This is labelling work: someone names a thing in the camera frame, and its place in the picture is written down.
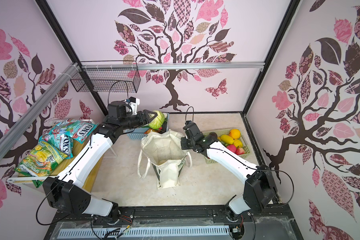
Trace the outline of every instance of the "aluminum rail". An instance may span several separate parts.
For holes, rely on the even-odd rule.
[[[0,139],[0,160],[19,140],[23,133],[29,128],[32,122],[39,116],[41,111],[48,105],[60,89],[77,73],[77,63],[71,63],[62,74],[53,81],[51,86],[46,89],[36,102],[21,116],[21,118],[10,128],[10,130]]]
[[[130,68],[131,64],[107,64],[96,65],[93,61],[81,62],[83,69],[89,68]],[[206,69],[206,68],[263,68],[264,62],[229,62],[229,63],[161,63],[161,64],[137,64],[138,70],[173,70],[173,69]]]

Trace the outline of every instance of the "green plastic basket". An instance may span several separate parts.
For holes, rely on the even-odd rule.
[[[216,132],[217,136],[220,137],[221,135],[223,134],[226,134],[228,135],[229,132],[231,131],[231,129],[239,129],[237,127],[232,127],[232,128],[229,128],[229,129],[220,129],[220,130],[212,130],[212,131],[202,131],[204,136],[207,136],[208,134],[210,134],[211,132]],[[243,136],[240,136],[239,140],[243,143],[243,149],[245,151],[245,154],[240,154],[238,155],[239,157],[245,159],[248,155],[250,155],[250,149],[248,147],[248,144],[247,142],[245,141],[244,137]],[[207,164],[211,164],[211,163],[215,163],[216,161],[215,160],[212,160],[212,159],[209,159],[207,157],[205,157],[205,162]]]

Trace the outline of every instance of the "wire basket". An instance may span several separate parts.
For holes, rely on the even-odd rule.
[[[221,129],[221,130],[213,130],[213,131],[203,131],[203,134],[204,134],[204,136],[207,136],[207,135],[210,134],[211,132],[216,132],[217,136],[220,137],[220,136],[223,135],[223,134],[228,135],[229,132],[231,131],[231,129],[238,129],[238,128],[233,127],[233,128],[229,128],[229,129]],[[238,156],[241,157],[241,158],[243,158],[243,159],[245,159],[247,156],[250,155],[251,151],[250,151],[250,149],[249,149],[249,147],[248,147],[248,144],[247,144],[247,141],[245,141],[243,135],[240,136],[239,140],[243,143],[243,149],[244,149],[244,151],[245,151],[245,154],[240,154],[240,155],[238,155]],[[215,163],[216,161],[215,161],[215,160],[212,160],[212,159],[210,159],[210,158],[205,157],[205,162],[206,162],[207,164],[211,164],[211,163]]]
[[[168,120],[169,120],[169,113],[166,113],[167,117],[165,118],[165,122],[163,123],[163,125],[166,123],[167,127],[165,128],[164,132],[168,132],[169,130],[169,124],[168,124]],[[149,129],[149,127],[139,127],[136,128],[133,133],[128,133],[127,136],[129,137],[129,139],[131,140],[141,140],[143,137],[147,136],[148,134],[146,134],[145,132]]]
[[[84,66],[71,79],[77,92],[89,92],[88,85],[95,92],[137,93],[140,75],[136,61],[122,61],[126,67]]]

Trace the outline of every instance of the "bag handle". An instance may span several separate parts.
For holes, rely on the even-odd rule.
[[[137,161],[137,174],[139,175],[139,177],[141,179],[143,179],[143,178],[145,178],[147,176],[148,170],[151,167],[151,164],[150,164],[151,160],[149,159],[149,157],[147,157],[147,159],[148,159],[147,168],[145,169],[144,175],[143,176],[141,175],[141,173],[140,173],[140,162],[141,162],[142,155],[143,155],[143,150],[141,149],[140,154],[139,154],[139,160]]]
[[[187,151],[187,156],[189,157],[189,165],[187,159],[185,159],[185,164],[187,165],[187,167],[192,167],[192,157],[189,151]]]

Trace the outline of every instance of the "beige table surface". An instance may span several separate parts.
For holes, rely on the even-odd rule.
[[[184,119],[184,114],[171,114],[169,128],[183,133]],[[187,119],[191,120],[192,115],[188,114]],[[258,164],[239,113],[195,114],[194,122],[201,131],[240,129],[251,151],[246,160]],[[219,205],[235,194],[243,194],[244,185],[230,171],[219,163],[206,164],[204,156],[193,151],[193,167],[183,167],[180,186],[158,190],[152,167],[145,179],[137,175],[140,142],[126,135],[116,141],[112,148],[118,156],[112,157],[110,150],[105,153],[92,194],[119,206]],[[146,165],[147,159],[143,156],[142,174]]]

